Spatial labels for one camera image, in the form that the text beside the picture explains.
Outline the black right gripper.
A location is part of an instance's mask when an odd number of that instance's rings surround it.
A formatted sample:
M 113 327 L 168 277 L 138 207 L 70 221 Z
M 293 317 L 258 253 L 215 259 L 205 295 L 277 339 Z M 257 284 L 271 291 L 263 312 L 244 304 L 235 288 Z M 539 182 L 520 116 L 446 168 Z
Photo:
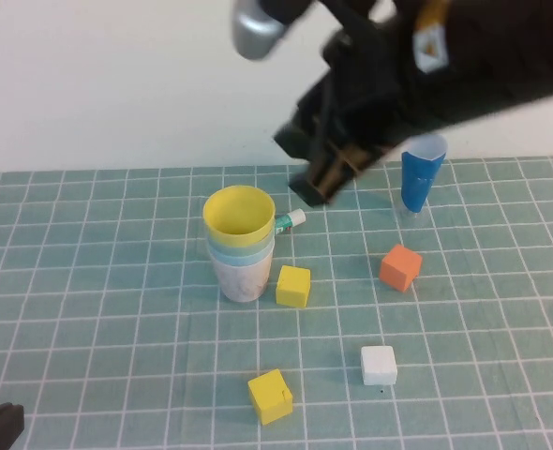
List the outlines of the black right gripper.
M 289 157 L 311 159 L 289 183 L 310 207 L 330 203 L 382 149 L 487 113 L 485 1 L 398 1 L 383 22 L 361 2 L 325 5 L 341 24 L 322 51 L 329 69 L 299 100 L 297 124 L 274 136 Z

